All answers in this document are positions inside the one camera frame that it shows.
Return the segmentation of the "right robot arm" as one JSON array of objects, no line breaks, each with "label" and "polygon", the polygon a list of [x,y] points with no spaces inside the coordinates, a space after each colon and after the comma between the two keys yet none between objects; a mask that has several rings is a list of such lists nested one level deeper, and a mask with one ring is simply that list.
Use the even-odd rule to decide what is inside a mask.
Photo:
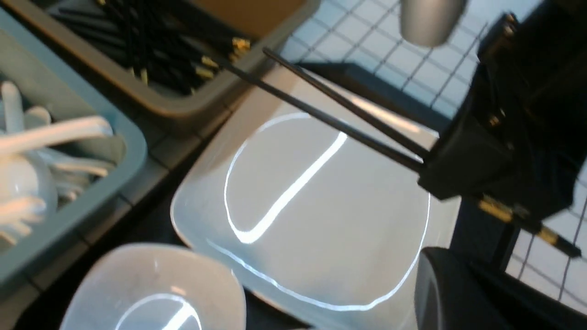
[{"label": "right robot arm", "polygon": [[467,0],[401,0],[402,38],[420,47],[442,46],[453,33],[467,5]]}]

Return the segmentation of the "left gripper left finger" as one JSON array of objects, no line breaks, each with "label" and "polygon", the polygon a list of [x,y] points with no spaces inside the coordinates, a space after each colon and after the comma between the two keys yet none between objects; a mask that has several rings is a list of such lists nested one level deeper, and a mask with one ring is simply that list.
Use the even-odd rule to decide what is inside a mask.
[{"label": "left gripper left finger", "polygon": [[420,330],[584,330],[584,314],[477,259],[420,251],[414,293]]}]

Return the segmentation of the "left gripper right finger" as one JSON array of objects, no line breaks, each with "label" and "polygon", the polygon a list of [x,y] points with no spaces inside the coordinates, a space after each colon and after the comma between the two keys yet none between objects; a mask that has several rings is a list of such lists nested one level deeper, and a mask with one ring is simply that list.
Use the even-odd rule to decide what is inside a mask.
[{"label": "left gripper right finger", "polygon": [[481,39],[465,100],[424,159],[439,200],[489,197],[542,220],[572,204],[586,161],[586,2],[503,13]]}]

